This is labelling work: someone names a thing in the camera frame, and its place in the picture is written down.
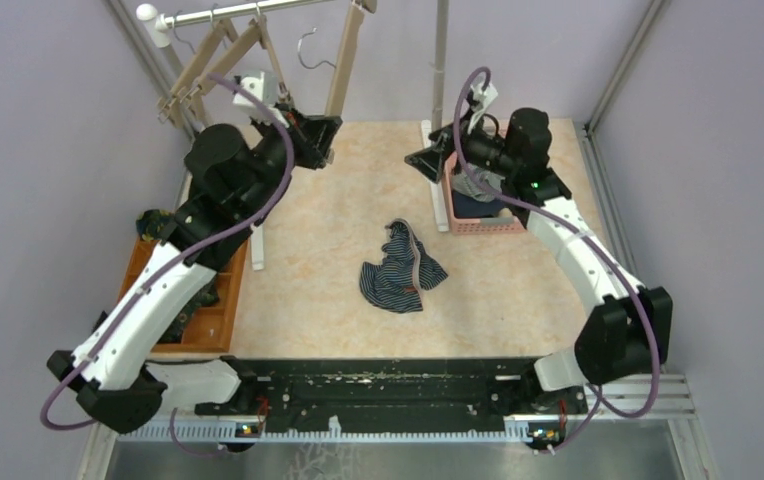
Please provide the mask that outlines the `navy underwear cream waistband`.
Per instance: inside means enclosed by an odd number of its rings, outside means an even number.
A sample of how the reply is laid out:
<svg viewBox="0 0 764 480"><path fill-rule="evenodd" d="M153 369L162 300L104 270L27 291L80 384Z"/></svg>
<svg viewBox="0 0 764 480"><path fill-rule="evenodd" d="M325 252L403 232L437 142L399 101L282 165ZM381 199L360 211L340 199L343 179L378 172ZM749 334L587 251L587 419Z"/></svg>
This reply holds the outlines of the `navy underwear cream waistband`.
<svg viewBox="0 0 764 480"><path fill-rule="evenodd" d="M500 200L480 201L458 191L451 194L453 215L458 219L510 218L513 214Z"/></svg>

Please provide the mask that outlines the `beige hanger holding pinstriped underwear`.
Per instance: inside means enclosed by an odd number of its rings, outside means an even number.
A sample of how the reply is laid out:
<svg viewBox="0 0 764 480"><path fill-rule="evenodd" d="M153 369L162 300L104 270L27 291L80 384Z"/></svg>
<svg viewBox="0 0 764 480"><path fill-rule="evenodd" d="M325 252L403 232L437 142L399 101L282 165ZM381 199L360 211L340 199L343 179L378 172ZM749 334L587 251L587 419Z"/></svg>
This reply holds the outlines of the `beige hanger holding pinstriped underwear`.
<svg viewBox="0 0 764 480"><path fill-rule="evenodd" d="M297 42L296 52L300 65L306 70L315 70L321 66L329 66L333 69L329 93L324 107L326 116L341 116L343 114L346 96L349 88L361 26L365 16L375 14L378 10L376 0L351 1L347 10L340 43L335 62L320 60L315 64L309 64L303 58L303 43L308 37L317 32L313 27L310 31L302 34Z"/></svg>

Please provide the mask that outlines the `beige hanger holding navy underwear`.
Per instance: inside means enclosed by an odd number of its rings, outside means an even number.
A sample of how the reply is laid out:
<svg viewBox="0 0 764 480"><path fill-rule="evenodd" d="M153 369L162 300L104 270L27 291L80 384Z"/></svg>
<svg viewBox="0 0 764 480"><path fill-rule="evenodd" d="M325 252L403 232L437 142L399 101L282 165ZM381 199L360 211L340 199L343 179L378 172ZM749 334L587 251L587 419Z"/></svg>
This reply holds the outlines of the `beige hanger holding navy underwear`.
<svg viewBox="0 0 764 480"><path fill-rule="evenodd" d="M218 46L204 73L197 79L203 94L202 99L216 86L216 82L211 80L209 75L225 76L255 44L260 45L259 39L257 20L252 19L245 30L242 32L237 31L237 38L235 40L224 40Z"/></svg>

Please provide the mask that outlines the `beige clip hanger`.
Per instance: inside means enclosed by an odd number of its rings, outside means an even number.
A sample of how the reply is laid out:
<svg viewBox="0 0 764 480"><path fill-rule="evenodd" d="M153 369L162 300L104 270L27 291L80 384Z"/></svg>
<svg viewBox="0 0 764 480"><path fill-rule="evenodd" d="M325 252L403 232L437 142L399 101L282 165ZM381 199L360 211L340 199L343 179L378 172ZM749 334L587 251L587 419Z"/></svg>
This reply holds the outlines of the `beige clip hanger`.
<svg viewBox="0 0 764 480"><path fill-rule="evenodd" d="M218 46L224 40L235 40L237 31L230 20L219 20L194 49L191 59L183 66L181 73L166 97L158 102L159 120L168 121L175 128L185 125L186 115L204 125L208 124L203 94L197 79L205 71Z"/></svg>

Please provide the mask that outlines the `navy pinstriped underwear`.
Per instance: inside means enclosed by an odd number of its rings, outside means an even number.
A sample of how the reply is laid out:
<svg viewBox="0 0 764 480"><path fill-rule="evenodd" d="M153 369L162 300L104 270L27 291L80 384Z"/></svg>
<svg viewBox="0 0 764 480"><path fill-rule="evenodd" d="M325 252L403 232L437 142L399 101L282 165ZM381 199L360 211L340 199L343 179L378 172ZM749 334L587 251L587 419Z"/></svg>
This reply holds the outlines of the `navy pinstriped underwear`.
<svg viewBox="0 0 764 480"><path fill-rule="evenodd" d="M449 274L429 255L412 226L396 218L386 227L387 241L379 263L364 262L359 291L372 306L396 314L423 310L423 293L448 279Z"/></svg>

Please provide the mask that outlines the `grey striped underwear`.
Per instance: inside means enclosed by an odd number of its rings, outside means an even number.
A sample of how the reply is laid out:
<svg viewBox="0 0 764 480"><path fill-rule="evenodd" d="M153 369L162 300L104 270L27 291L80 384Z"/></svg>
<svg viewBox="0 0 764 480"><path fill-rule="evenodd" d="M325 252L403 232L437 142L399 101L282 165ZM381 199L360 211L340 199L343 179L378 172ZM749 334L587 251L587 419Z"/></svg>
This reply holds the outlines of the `grey striped underwear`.
<svg viewBox="0 0 764 480"><path fill-rule="evenodd" d="M479 167L472 167L471 172L476 181L461 171L453 175L450 181L452 189L483 202L496 200L496 197L480 187L480 184L488 186L492 191L500 192L503 177Z"/></svg>

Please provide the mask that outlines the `beige hanger holding grey underwear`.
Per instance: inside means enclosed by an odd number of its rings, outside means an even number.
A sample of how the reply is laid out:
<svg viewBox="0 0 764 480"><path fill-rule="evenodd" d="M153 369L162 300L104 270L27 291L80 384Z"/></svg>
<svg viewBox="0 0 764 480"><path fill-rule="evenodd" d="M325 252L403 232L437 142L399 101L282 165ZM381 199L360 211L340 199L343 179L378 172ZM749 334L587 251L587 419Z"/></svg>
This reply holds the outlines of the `beige hanger holding grey underwear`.
<svg viewBox="0 0 764 480"><path fill-rule="evenodd" d="M289 106L293 106L294 100L286 84L285 77L268 30L267 17L265 15L259 15L257 17L257 24L260 35L259 43L261 47L266 51L272 70L277 78L279 99L283 103L286 103Z"/></svg>

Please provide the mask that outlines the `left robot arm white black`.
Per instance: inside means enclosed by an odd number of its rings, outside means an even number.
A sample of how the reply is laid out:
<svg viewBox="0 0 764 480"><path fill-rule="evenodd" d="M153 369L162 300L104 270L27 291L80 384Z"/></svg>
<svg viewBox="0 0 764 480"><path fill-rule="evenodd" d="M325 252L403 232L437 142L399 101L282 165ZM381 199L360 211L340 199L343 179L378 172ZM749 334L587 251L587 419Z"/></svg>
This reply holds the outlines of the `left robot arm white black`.
<svg viewBox="0 0 764 480"><path fill-rule="evenodd" d="M156 414L205 404L250 411L258 388L228 360L154 363L160 337L215 280L283 197L297 167L327 164L342 120L285 105L254 122L249 145L234 125L205 128L184 163L192 191L162 230L140 275L77 348L55 351L47 366L71 390L90 422L130 433Z"/></svg>

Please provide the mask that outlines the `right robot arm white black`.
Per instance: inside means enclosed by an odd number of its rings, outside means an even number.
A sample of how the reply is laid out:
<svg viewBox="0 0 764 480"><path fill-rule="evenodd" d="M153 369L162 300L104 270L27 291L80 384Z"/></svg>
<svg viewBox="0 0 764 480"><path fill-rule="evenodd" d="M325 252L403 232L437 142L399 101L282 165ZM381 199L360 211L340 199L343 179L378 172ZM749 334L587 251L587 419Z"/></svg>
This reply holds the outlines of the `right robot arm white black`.
<svg viewBox="0 0 764 480"><path fill-rule="evenodd" d="M620 267L582 218L567 185L549 165L552 135L540 110L513 112L505 133L461 123L461 145L472 170L499 175L503 194L537 207L509 208L550 251L577 292L588 318L573 346L538 359L521 398L548 411L561 389L602 385L649 373L668 355L673 301L662 287L647 288Z"/></svg>

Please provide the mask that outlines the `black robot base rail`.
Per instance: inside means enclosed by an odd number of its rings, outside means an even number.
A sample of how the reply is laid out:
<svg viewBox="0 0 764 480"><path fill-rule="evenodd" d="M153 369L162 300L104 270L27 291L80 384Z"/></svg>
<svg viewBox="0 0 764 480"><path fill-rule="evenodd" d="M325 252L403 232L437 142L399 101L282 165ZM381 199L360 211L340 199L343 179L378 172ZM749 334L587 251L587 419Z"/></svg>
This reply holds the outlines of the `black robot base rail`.
<svg viewBox="0 0 764 480"><path fill-rule="evenodd" d="M239 391L194 412L258 414L267 433L320 433L331 417L349 434L494 433L515 414L588 411L581 388L539 386L532 358L221 360Z"/></svg>

